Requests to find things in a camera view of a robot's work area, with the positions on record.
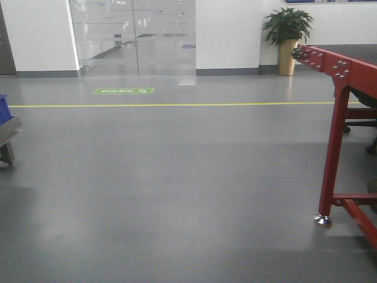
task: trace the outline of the green leaves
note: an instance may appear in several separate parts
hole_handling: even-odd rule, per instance
[[[266,41],[271,44],[281,45],[285,40],[295,40],[304,37],[305,42],[310,38],[309,29],[313,18],[305,11],[294,8],[282,8],[281,11],[273,10],[263,24],[263,30],[270,29]]]

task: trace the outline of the blue bin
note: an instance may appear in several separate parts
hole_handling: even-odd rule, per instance
[[[6,94],[0,96],[0,125],[3,125],[12,118],[5,98]]]

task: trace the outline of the yellow floor line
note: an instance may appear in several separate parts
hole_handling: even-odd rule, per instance
[[[67,104],[67,105],[10,105],[9,108],[86,108],[86,107],[167,107],[167,106],[274,106],[274,105],[323,105],[331,101],[313,102],[246,102],[246,103],[167,103],[167,104]]]

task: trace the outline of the gold planter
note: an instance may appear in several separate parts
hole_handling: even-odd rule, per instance
[[[277,68],[279,75],[293,75],[295,60],[292,58],[292,51],[299,40],[286,40],[279,45],[277,50]]]

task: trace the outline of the red crossbar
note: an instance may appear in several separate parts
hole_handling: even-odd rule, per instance
[[[373,248],[377,249],[377,229],[375,225],[369,220],[355,201],[352,199],[344,199],[342,202],[348,214],[355,220]]]

